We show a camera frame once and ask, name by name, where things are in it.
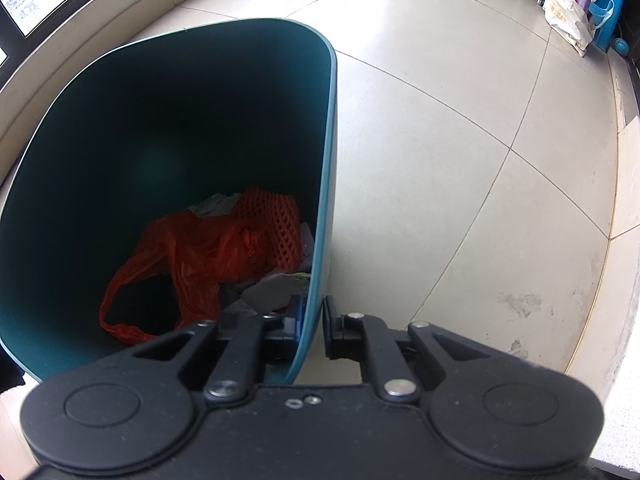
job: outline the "window frame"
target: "window frame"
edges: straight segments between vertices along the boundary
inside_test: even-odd
[[[29,57],[62,23],[91,0],[65,0],[26,36],[9,12],[0,4],[0,48],[7,58],[0,64],[0,89],[22,62]]]

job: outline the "metal screw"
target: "metal screw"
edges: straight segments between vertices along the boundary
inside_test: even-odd
[[[408,379],[391,379],[385,383],[385,391],[395,397],[404,397],[414,393],[418,387]]]
[[[287,408],[291,408],[292,410],[299,410],[302,406],[305,405],[300,399],[287,399],[284,403]]]
[[[216,381],[209,388],[214,397],[231,397],[240,392],[240,384],[231,380]]]
[[[311,394],[305,397],[305,402],[307,404],[320,404],[322,402],[322,399],[317,395]]]

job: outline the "plastic bag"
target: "plastic bag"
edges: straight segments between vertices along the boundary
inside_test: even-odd
[[[300,215],[292,196],[250,187],[229,215],[200,218],[185,210],[163,216],[146,225],[133,254],[109,282],[100,326],[124,344],[154,338],[137,326],[110,324],[106,315],[121,286],[158,274],[169,274],[174,284],[176,328],[217,320],[220,283],[256,282],[276,266],[296,271],[300,253]]]
[[[597,25],[593,20],[588,19],[587,13],[575,0],[545,0],[542,8],[549,25],[565,38],[580,56],[584,56],[596,30],[602,27],[613,15],[613,0],[610,0],[610,5],[610,8],[607,6],[607,10],[604,10],[603,15],[598,15],[600,22]]]
[[[154,338],[136,326],[110,325],[105,316],[121,286],[157,274],[172,277],[180,310],[176,328],[217,319],[219,283],[259,280],[274,265],[273,243],[261,219],[201,219],[191,211],[163,216],[145,227],[132,256],[109,282],[100,304],[100,326],[124,344]]]

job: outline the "white tiled floor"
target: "white tiled floor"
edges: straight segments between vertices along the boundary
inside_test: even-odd
[[[0,395],[0,476],[5,480],[20,480],[36,467],[20,430],[20,407],[37,383],[29,376],[25,383]]]
[[[536,0],[187,0],[136,38],[225,16],[299,20],[338,51],[341,309],[564,370],[613,209],[607,56],[580,58]],[[302,380],[353,370],[320,354]]]

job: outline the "white tote bag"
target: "white tote bag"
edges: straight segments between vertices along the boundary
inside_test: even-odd
[[[575,0],[545,0],[542,8],[549,25],[573,45],[580,56],[584,56],[584,51],[593,40],[596,30],[613,14],[613,0],[610,0],[610,3],[611,8],[607,6],[607,11],[598,25],[593,23],[593,19],[587,19],[587,13]]]

